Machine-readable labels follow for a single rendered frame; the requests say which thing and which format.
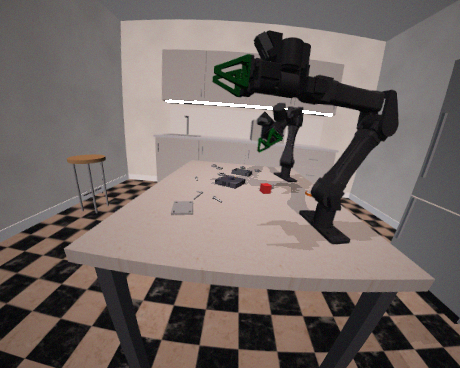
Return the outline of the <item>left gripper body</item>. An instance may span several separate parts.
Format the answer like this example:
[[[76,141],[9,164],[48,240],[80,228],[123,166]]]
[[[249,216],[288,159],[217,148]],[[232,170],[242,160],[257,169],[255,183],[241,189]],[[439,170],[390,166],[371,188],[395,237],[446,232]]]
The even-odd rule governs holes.
[[[242,88],[240,88],[239,97],[242,97],[242,96],[250,97],[251,95],[253,95],[259,89],[259,80],[261,82],[260,89],[256,93],[266,94],[266,95],[276,94],[278,87],[275,87],[275,86],[276,86],[276,83],[280,83],[280,79],[275,80],[275,79],[263,78],[261,77],[261,70],[262,70],[262,59],[261,58],[255,59],[254,55],[252,55],[248,89],[243,90]]]

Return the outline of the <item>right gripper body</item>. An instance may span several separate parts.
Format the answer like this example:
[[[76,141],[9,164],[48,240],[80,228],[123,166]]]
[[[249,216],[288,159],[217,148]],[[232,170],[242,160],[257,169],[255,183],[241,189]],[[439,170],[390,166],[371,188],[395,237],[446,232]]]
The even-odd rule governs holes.
[[[283,132],[282,126],[281,126],[280,129],[279,129],[281,132],[280,132],[275,126],[273,126],[273,128],[278,132],[279,135],[281,134],[281,137],[283,138],[284,135],[281,133],[281,132]],[[270,130],[271,130],[271,129],[269,129],[267,132],[265,132],[265,133],[264,133],[265,135],[264,135],[264,134],[262,135],[262,138],[263,138],[263,139],[266,139],[266,140],[267,140]],[[269,142],[269,143],[272,143],[272,142],[274,142],[274,141],[276,141],[276,139],[272,136],[272,138],[270,139],[270,142]]]

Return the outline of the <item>small red block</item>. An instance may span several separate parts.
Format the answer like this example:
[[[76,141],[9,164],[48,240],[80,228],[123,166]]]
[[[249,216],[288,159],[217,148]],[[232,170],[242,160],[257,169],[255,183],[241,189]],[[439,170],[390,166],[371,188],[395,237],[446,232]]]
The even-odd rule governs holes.
[[[261,183],[260,185],[260,192],[263,194],[270,194],[272,186],[268,183]]]

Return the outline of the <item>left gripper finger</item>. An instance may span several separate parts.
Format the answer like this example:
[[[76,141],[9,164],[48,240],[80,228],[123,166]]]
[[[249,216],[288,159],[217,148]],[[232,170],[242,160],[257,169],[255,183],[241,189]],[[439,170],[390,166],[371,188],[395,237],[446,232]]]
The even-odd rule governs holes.
[[[229,72],[225,72],[225,73],[228,74],[228,75],[231,75],[231,76],[235,76],[238,79],[241,79],[241,70],[242,69],[237,69],[237,70],[233,70],[233,71],[229,71]],[[226,84],[220,82],[219,79],[221,79],[221,78],[222,77],[220,77],[218,75],[214,75],[212,82],[217,84],[217,85],[219,85],[220,87],[224,88],[225,90],[227,90],[228,92],[230,92],[234,96],[239,97],[240,96],[240,87],[235,85],[234,88],[231,88],[231,87],[227,86]]]
[[[247,90],[250,78],[251,58],[252,54],[247,54],[239,58],[233,59],[231,61],[216,65],[214,66],[214,74],[222,77],[223,79],[237,85],[238,87],[244,90]],[[222,69],[239,64],[242,64],[241,80],[221,71]]]

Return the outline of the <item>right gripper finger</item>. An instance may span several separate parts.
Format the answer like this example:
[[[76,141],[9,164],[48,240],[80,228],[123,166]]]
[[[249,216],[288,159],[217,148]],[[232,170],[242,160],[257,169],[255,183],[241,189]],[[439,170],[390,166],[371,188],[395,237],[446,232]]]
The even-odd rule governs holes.
[[[261,145],[261,143],[265,146],[265,148],[263,148],[263,149],[260,150],[260,145]],[[258,151],[258,152],[262,152],[262,151],[268,149],[270,146],[268,147],[266,144],[267,144],[267,143],[260,137],[260,138],[258,139],[258,149],[257,149],[257,151]]]
[[[272,142],[272,143],[269,143],[272,136],[276,139],[276,141],[274,141],[274,142]],[[275,143],[281,141],[282,139],[283,139],[283,138],[278,134],[278,132],[277,132],[274,128],[272,128],[272,129],[270,130],[270,132],[269,132],[269,136],[268,136],[268,140],[267,140],[267,144],[266,144],[266,145],[269,147],[269,146],[271,146],[271,145],[273,145],[273,144],[275,144]]]

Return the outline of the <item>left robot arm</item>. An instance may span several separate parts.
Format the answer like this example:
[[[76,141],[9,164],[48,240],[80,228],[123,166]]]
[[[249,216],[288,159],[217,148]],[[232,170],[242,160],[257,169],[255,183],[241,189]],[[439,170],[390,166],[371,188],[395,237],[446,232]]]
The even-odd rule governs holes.
[[[397,131],[397,92],[366,90],[323,75],[311,77],[311,45],[299,38],[290,37],[283,41],[282,38],[283,33],[269,30],[254,39],[254,45],[263,59],[261,77],[280,79],[280,83],[276,83],[278,90],[274,96],[294,97],[302,103],[334,105],[360,111],[357,131],[351,143],[335,165],[322,178],[319,177],[311,189],[311,196],[318,202],[316,210],[299,211],[329,243],[346,244],[350,238],[333,226],[336,211],[341,211],[340,199],[350,178],[367,155]],[[383,105],[382,115],[378,115]]]

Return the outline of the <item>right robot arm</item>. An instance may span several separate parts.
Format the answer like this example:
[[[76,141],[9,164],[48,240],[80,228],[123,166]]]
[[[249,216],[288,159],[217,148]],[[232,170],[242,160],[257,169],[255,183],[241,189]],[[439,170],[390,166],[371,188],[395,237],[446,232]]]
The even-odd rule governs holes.
[[[295,143],[296,134],[298,132],[298,129],[302,127],[302,124],[303,124],[303,107],[291,108],[290,106],[288,106],[288,109],[286,110],[285,103],[277,103],[277,105],[273,106],[273,116],[274,116],[275,121],[266,112],[264,112],[257,119],[257,125],[261,125],[264,127],[269,126],[266,131],[268,131],[273,124],[274,124],[273,126],[276,126],[278,129],[280,129],[280,127],[282,126],[283,130],[286,128],[286,126],[288,126],[288,136],[287,136],[286,146],[280,158],[281,159],[280,166],[282,167],[281,175],[278,176],[280,173],[274,173],[274,175],[280,177],[281,179],[287,182],[297,182],[297,180],[290,177],[290,171],[294,165],[293,146]],[[301,120],[301,115],[302,115],[302,120]],[[293,116],[296,118],[294,118]]]

